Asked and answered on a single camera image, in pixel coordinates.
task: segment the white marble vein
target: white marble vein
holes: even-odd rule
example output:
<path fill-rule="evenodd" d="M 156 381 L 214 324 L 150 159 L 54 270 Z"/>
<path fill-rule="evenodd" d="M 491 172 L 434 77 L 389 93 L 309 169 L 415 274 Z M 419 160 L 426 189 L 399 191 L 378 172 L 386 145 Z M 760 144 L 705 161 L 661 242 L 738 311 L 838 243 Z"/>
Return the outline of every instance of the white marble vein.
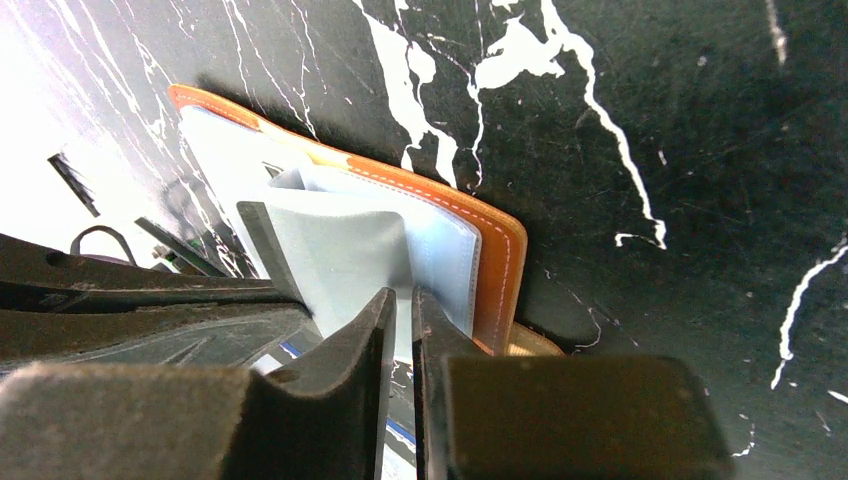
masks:
<path fill-rule="evenodd" d="M 280 98 L 282 98 L 283 101 L 286 102 L 286 105 L 288 105 L 289 109 L 294 113 L 295 118 L 297 118 L 297 120 L 299 122 L 307 125 L 307 128 L 309 128 L 310 132 L 313 131 L 314 127 L 312 127 L 311 122 L 308 122 L 308 117 L 307 117 L 307 120 L 304 121 L 304 119 L 300 116 L 300 113 L 298 113 L 298 111 L 294 108 L 294 105 L 292 105 L 291 100 L 289 100 L 289 97 L 283 92 L 283 89 L 282 89 L 282 87 L 280 87 L 280 84 L 277 83 L 277 79 L 268 70 L 268 66 L 265 65 L 265 60 L 262 59 L 262 55 L 259 53 L 259 49 L 256 47 L 256 44 L 253 42 L 253 37 L 250 35 L 250 30 L 247 28 L 247 22 L 244 20 L 244 16 L 241 14 L 241 11 L 238 9 L 238 5 L 236 5 L 235 0 L 222 0 L 222 1 L 224 3 L 224 10 L 227 12 L 227 18 L 230 21 L 230 28 L 233 31 L 233 37 L 235 37 L 235 40 L 236 40 L 236 55 L 238 55 L 239 76 L 241 77 L 242 84 L 244 85 L 244 92 L 246 94 L 250 94 L 251 90 L 247 86 L 247 79 L 245 78 L 246 70 L 244 68 L 244 57 L 242 57 L 242 53 L 241 53 L 241 40 L 239 40 L 239 34 L 238 34 L 238 31 L 236 30 L 236 25 L 235 25 L 235 22 L 233 21 L 233 16 L 235 16 L 236 20 L 241 25 L 242 30 L 244 31 L 245 35 L 247 36 L 248 43 L 250 43 L 250 45 L 253 47 L 254 55 L 256 55 L 257 60 L 259 60 L 259 65 L 262 66 L 262 70 L 265 71 L 265 74 L 271 80 L 271 83 L 274 84 L 274 88 L 277 90 L 277 93 L 280 95 Z M 259 108 L 264 110 L 262 105 L 259 103 L 259 100 L 256 99 L 256 95 L 254 95 L 253 97 L 254 97 L 254 101 L 259 106 Z"/>
<path fill-rule="evenodd" d="M 315 71 L 318 73 L 318 79 L 321 80 L 321 85 L 324 87 L 324 94 L 327 94 L 327 82 L 324 81 L 324 75 L 321 73 L 321 67 L 318 65 L 318 57 L 315 55 L 315 44 L 312 42 L 312 36 L 309 35 L 309 12 L 300 8 L 294 0 L 291 0 L 292 6 L 300 14 L 300 21 L 303 24 L 303 34 L 306 36 L 306 42 L 309 44 L 309 51 L 312 54 L 312 64 L 315 66 Z"/>
<path fill-rule="evenodd" d="M 822 428 L 825 432 L 827 432 L 827 436 L 831 436 L 833 434 L 833 430 L 830 429 L 830 425 L 827 424 L 827 420 L 824 419 L 824 415 L 821 412 L 816 412 L 816 416 L 819 417 L 819 420 L 822 422 Z"/>
<path fill-rule="evenodd" d="M 795 291 L 792 293 L 792 301 L 789 303 L 789 308 L 786 309 L 786 317 L 784 317 L 783 324 L 780 326 L 781 360 L 780 365 L 774 371 L 774 378 L 771 381 L 772 390 L 777 388 L 777 385 L 780 383 L 780 377 L 783 374 L 783 368 L 786 367 L 787 362 L 795 357 L 790 349 L 792 339 L 789 334 L 792 331 L 792 325 L 795 323 L 795 316 L 798 313 L 798 309 L 801 308 L 801 299 L 804 296 L 804 292 L 810 288 L 810 281 L 816 275 L 820 274 L 825 268 L 839 262 L 845 253 L 848 252 L 848 239 L 843 237 L 842 241 L 831 249 L 831 252 L 834 253 L 831 258 L 823 262 L 818 262 L 816 266 L 804 274 L 803 278 L 801 278 L 801 283 L 795 287 Z"/>
<path fill-rule="evenodd" d="M 103 94 L 103 98 L 109 103 L 109 105 L 115 111 L 117 117 L 122 119 L 122 121 L 128 126 L 129 136 L 127 137 L 127 144 L 130 147 L 132 147 L 133 150 L 135 150 L 137 158 L 151 172 L 153 177 L 156 178 L 157 180 L 159 180 L 159 182 L 164 185 L 164 179 L 163 179 L 162 175 L 159 173 L 159 171 L 156 169 L 156 167 L 147 158 L 147 155 L 143 152 L 143 150 L 141 148 L 141 142 L 139 141 L 138 137 L 136 136 L 135 130 L 130 127 L 129 122 L 124 115 L 124 112 L 122 112 L 118 108 L 118 106 L 115 105 L 115 103 L 112 99 L 112 93 L 113 93 L 112 89 L 107 87 L 106 82 L 103 80 L 103 78 L 101 78 L 101 76 L 98 75 L 94 71 L 91 64 L 89 64 L 89 62 L 88 62 L 88 56 L 82 52 L 79 45 L 77 44 L 77 41 L 75 40 L 75 38 L 79 38 L 83 42 L 86 42 L 86 38 L 83 35 L 83 30 L 82 30 L 81 25 L 76 20 L 76 17 L 73 16 L 73 13 L 71 12 L 70 7 L 65 2 L 65 0 L 57 0 L 57 3 L 53 3 L 53 2 L 48 0 L 47 5 L 54 12 L 59 14 L 59 16 L 64 20 L 64 21 L 59 22 L 59 23 L 62 25 L 62 29 L 65 32 L 65 37 L 68 40 L 68 44 L 71 46 L 71 48 L 74 50 L 74 52 L 76 52 L 76 54 L 79 56 L 83 67 L 88 72 L 89 77 L 92 79 L 92 81 L 94 81 L 95 84 L 97 84 L 97 86 L 99 87 L 100 92 Z M 98 46 L 101 46 L 101 49 L 102 49 L 103 37 L 100 34 L 99 29 L 97 29 L 97 25 L 93 23 L 94 20 L 91 18 L 91 15 L 90 15 L 88 9 L 85 8 L 84 5 L 82 5 L 82 7 L 83 7 L 83 12 L 85 13 L 86 17 L 89 19 L 89 24 L 92 27 L 92 30 L 93 30 L 93 33 L 94 33 L 94 36 L 95 36 L 95 41 L 98 43 Z M 74 36 L 68 30 L 68 23 L 67 22 L 69 22 L 69 21 L 72 21 L 73 24 L 76 25 L 76 27 L 79 29 L 78 32 L 76 32 L 76 30 L 75 30 L 75 32 L 77 33 L 76 36 Z M 144 122 L 144 119 L 141 118 L 139 111 L 138 111 L 138 102 L 135 101 L 135 96 L 132 94 L 132 91 L 127 86 L 126 79 L 124 79 L 123 75 L 121 74 L 120 80 L 119 80 L 119 78 L 116 76 L 115 72 L 112 70 L 112 67 L 116 66 L 116 64 L 114 62 L 114 58 L 111 56 L 111 52 L 109 52 L 108 56 L 107 56 L 107 59 L 110 60 L 109 62 L 105 61 L 100 55 L 98 55 L 93 50 L 90 50 L 90 53 L 91 53 L 91 56 L 94 57 L 98 61 L 101 68 L 103 68 L 103 70 L 106 71 L 107 75 L 109 76 L 109 78 L 112 80 L 112 82 L 115 84 L 116 88 L 118 89 L 118 92 L 121 93 L 124 96 L 125 100 L 127 101 L 128 105 L 130 106 L 130 110 L 136 116 L 138 116 L 139 119 L 142 120 L 142 122 Z"/>
<path fill-rule="evenodd" d="M 595 340 L 593 340 L 591 343 L 587 343 L 584 345 L 575 345 L 575 347 L 577 348 L 592 348 L 595 345 L 601 343 L 601 334 L 603 333 L 603 331 L 601 330 L 600 324 L 598 324 L 598 319 L 595 318 L 594 309 L 592 307 L 589 307 L 587 311 L 589 312 L 589 316 L 592 317 L 592 323 L 595 324 L 597 335 L 595 336 Z"/>
<path fill-rule="evenodd" d="M 828 390 L 827 393 L 829 393 L 831 397 L 839 400 L 840 402 L 848 404 L 848 396 L 845 396 L 839 392 L 834 392 L 833 390 Z"/>
<path fill-rule="evenodd" d="M 510 5 L 518 3 L 519 0 L 503 0 L 493 2 L 492 5 L 499 6 L 511 12 Z M 552 0 L 541 0 L 540 10 L 545 26 L 547 39 L 545 42 L 538 38 L 521 23 L 522 15 L 507 19 L 506 32 L 504 36 L 495 40 L 486 49 L 483 58 L 473 69 L 473 78 L 468 84 L 468 94 L 478 105 L 478 132 L 472 146 L 472 153 L 478 163 L 478 184 L 483 181 L 482 162 L 478 157 L 478 149 L 484 134 L 483 107 L 480 102 L 480 91 L 482 89 L 498 89 L 513 80 L 522 72 L 534 76 L 553 75 L 559 77 L 565 74 L 563 68 L 557 63 L 556 56 L 560 52 L 573 52 L 577 57 L 580 67 L 586 72 L 588 81 L 583 94 L 583 100 L 600 118 L 601 125 L 616 138 L 618 152 L 621 162 L 629 172 L 639 198 L 642 200 L 642 215 L 654 224 L 654 238 L 643 238 L 653 245 L 665 250 L 665 235 L 667 233 L 665 222 L 654 217 L 648 192 L 639 173 L 639 169 L 630 155 L 630 146 L 624 130 L 611 119 L 609 113 L 595 98 L 595 83 L 597 74 L 592 63 L 594 50 L 583 37 L 571 33 L 559 16 L 559 12 Z M 619 232 L 615 236 L 615 244 L 623 246 L 626 238 L 635 238 L 637 235 Z"/>
<path fill-rule="evenodd" d="M 740 417 L 745 419 L 745 420 L 748 419 L 748 417 L 746 417 L 744 415 L 740 415 Z M 750 440 L 748 441 L 748 446 L 746 446 L 742 451 L 736 452 L 736 453 L 730 455 L 731 457 L 744 457 L 744 456 L 749 455 L 751 453 L 751 450 L 753 450 L 754 447 L 757 446 L 756 442 L 754 442 L 754 434 L 756 433 L 756 429 L 757 429 L 757 425 L 754 424 L 754 423 L 751 423 L 751 430 L 748 431 L 748 433 L 750 435 Z"/>
<path fill-rule="evenodd" d="M 191 188 L 191 185 L 189 185 L 182 179 L 182 175 L 179 175 L 176 172 L 174 172 L 174 174 L 177 176 L 177 181 L 180 183 L 180 185 L 182 185 L 182 187 L 188 194 L 192 205 L 195 206 L 197 213 L 200 216 L 200 221 L 203 223 L 203 226 L 206 228 L 206 231 L 208 231 L 212 235 L 212 238 L 214 238 L 215 253 L 221 260 L 221 263 L 224 264 L 224 268 L 227 269 L 227 272 L 230 274 L 230 276 L 243 278 L 244 274 L 238 267 L 236 254 L 232 252 L 229 247 L 227 247 L 227 244 L 224 243 L 224 241 L 218 235 L 218 232 L 215 230 L 215 225 L 212 224 L 211 220 L 209 219 L 209 215 L 206 213 L 206 210 L 203 209 L 203 206 L 200 203 L 200 199 L 197 198 L 197 194 L 194 193 L 194 190 Z"/>
<path fill-rule="evenodd" d="M 436 171 L 456 188 L 456 175 L 453 171 L 453 159 L 458 149 L 456 140 L 427 121 L 424 106 L 420 98 L 416 98 L 415 90 L 412 88 L 413 73 L 420 83 L 433 80 L 435 61 L 416 42 L 409 42 L 396 29 L 389 28 L 368 15 L 360 0 L 353 0 L 353 2 L 362 11 L 371 30 L 377 58 L 383 67 L 383 79 L 386 83 L 386 94 L 389 97 L 389 111 L 410 137 L 409 145 L 404 148 L 401 166 L 408 170 L 412 169 L 412 159 L 409 157 L 408 149 L 421 148 L 424 135 L 429 133 L 439 141 Z"/>
<path fill-rule="evenodd" d="M 194 40 L 194 37 L 190 33 L 188 33 L 188 31 L 186 31 L 185 27 L 183 26 L 183 23 L 185 23 L 185 20 L 183 19 L 183 12 L 180 10 L 177 4 L 174 3 L 174 0 L 168 0 L 168 3 L 170 3 L 171 8 L 173 8 L 174 11 L 177 12 L 177 17 L 179 18 L 179 20 L 177 21 L 177 27 L 185 34 L 186 37 Z"/>
<path fill-rule="evenodd" d="M 787 40 L 786 34 L 780 28 L 780 23 L 777 21 L 777 6 L 774 0 L 766 0 L 766 13 L 768 14 L 772 46 L 774 46 L 774 51 L 777 53 L 777 63 L 782 67 L 786 63 L 786 46 L 789 40 Z"/>

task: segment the black marble surface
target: black marble surface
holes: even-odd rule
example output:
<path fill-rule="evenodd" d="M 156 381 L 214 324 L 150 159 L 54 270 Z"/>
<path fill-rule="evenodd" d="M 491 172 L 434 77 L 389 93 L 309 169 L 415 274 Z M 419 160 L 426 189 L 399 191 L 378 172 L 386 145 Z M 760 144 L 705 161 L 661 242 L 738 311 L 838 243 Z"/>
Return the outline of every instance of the black marble surface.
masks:
<path fill-rule="evenodd" d="M 687 362 L 738 478 L 848 475 L 845 2 L 9 0 L 0 12 L 8 48 L 26 52 L 3 74 L 28 72 L 67 140 L 103 154 L 81 167 L 95 191 L 136 185 L 120 200 L 149 202 L 234 275 L 251 269 L 180 138 L 172 82 L 455 175 L 528 229 L 520 321 L 575 354 Z M 115 165 L 125 178 L 97 178 Z"/>

